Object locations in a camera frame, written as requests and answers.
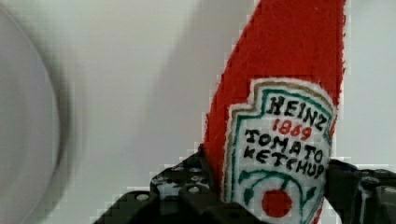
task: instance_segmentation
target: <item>white background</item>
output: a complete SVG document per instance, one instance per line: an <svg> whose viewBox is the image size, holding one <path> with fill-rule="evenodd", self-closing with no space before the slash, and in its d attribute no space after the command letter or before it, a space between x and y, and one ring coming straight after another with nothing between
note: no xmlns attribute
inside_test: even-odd
<svg viewBox="0 0 396 224"><path fill-rule="evenodd" d="M0 3L42 54L61 108L62 159L33 224L93 223L192 154L254 8L252 0ZM334 156L396 172L396 2L353 0L346 14ZM322 223L335 220L325 205Z"/></svg>

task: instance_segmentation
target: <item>white plate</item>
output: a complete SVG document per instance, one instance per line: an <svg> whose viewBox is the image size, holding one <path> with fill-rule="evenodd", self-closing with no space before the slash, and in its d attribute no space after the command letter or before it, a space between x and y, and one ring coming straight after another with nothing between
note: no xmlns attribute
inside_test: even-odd
<svg viewBox="0 0 396 224"><path fill-rule="evenodd" d="M0 223L18 224L36 207L58 156L59 119L45 65L0 9Z"/></svg>

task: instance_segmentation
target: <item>heinz label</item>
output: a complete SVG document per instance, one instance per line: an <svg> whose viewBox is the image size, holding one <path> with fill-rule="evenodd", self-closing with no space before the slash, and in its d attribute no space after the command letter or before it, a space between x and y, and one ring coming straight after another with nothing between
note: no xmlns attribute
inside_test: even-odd
<svg viewBox="0 0 396 224"><path fill-rule="evenodd" d="M252 81L247 104L229 111L224 201L264 221L311 223L323 199L334 111L319 85Z"/></svg>

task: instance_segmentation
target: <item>knitted ketchup bottle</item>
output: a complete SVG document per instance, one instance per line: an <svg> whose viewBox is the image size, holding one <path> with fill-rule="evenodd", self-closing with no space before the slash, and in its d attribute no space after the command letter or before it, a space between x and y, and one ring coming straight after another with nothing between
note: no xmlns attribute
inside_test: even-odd
<svg viewBox="0 0 396 224"><path fill-rule="evenodd" d="M345 0L261 0L207 114L220 198L317 223L344 74Z"/></svg>

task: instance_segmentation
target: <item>red knitted fabric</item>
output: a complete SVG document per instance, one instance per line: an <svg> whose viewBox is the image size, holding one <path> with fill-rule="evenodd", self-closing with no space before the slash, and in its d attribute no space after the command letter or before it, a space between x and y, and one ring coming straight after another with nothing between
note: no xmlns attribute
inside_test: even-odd
<svg viewBox="0 0 396 224"><path fill-rule="evenodd" d="M247 102L253 79L292 77L316 83L338 105L344 73L344 5L345 0L261 0L258 4L207 115L205 154L219 190L228 111L230 105Z"/></svg>

